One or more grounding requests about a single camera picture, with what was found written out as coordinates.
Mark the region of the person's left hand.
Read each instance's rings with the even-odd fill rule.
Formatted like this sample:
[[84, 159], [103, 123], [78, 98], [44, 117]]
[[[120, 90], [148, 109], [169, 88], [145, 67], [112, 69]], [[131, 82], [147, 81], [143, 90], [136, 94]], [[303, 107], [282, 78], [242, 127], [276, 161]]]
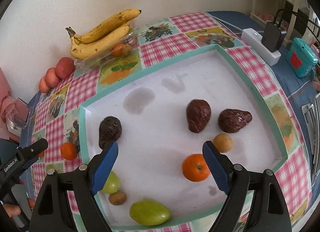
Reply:
[[[28, 204], [30, 209], [32, 210], [33, 207], [35, 206], [35, 201], [31, 198], [28, 198]], [[3, 204], [3, 208], [5, 209], [5, 211], [7, 212], [9, 217], [12, 216], [18, 216], [21, 214], [21, 209], [18, 205], [12, 205], [12, 204]]]

